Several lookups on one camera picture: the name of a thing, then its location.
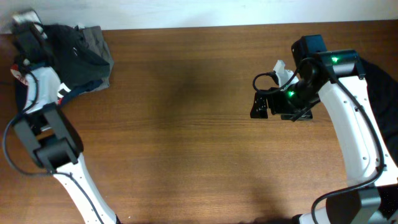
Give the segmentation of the dark green t-shirt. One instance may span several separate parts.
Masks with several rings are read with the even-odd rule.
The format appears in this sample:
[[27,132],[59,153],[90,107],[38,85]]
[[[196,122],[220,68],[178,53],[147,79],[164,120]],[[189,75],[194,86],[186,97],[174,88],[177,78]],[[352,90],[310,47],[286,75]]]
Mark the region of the dark green t-shirt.
[[44,33],[52,47],[60,79],[57,96],[63,98],[75,87],[107,76],[109,63],[86,47],[81,32],[65,25],[46,25]]

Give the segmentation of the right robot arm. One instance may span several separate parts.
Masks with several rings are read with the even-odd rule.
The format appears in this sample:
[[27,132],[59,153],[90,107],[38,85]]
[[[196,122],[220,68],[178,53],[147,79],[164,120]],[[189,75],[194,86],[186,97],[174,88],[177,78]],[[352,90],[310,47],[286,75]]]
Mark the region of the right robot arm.
[[295,70],[279,60],[268,76],[275,86],[257,89],[250,116],[312,119],[324,104],[345,163],[347,186],[320,196],[292,223],[396,223],[397,165],[389,154],[369,102],[365,69],[355,50],[329,51],[321,35],[291,47]]

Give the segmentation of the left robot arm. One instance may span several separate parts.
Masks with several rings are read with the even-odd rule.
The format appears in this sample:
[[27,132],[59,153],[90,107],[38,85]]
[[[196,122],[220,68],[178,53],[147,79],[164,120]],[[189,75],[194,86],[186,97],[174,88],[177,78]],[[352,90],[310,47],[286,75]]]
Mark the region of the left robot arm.
[[72,99],[109,87],[114,65],[100,27],[45,25],[28,9],[12,16],[11,66],[18,114],[7,124],[39,168],[56,178],[85,223],[118,223],[85,164],[83,142],[62,112]]

